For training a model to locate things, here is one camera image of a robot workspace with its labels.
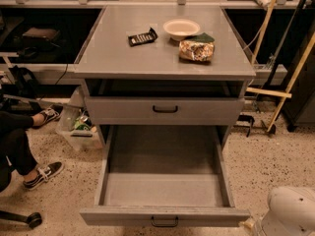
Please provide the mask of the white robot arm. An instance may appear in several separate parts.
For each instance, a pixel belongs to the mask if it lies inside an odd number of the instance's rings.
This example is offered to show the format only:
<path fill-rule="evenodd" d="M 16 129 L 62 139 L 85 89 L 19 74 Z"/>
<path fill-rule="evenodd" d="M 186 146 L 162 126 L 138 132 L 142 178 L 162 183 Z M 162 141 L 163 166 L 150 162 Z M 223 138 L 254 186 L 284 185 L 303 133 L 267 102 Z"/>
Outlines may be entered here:
<path fill-rule="evenodd" d="M 309 236 L 315 231 L 315 188 L 273 188 L 268 208 L 254 223 L 253 236 Z"/>

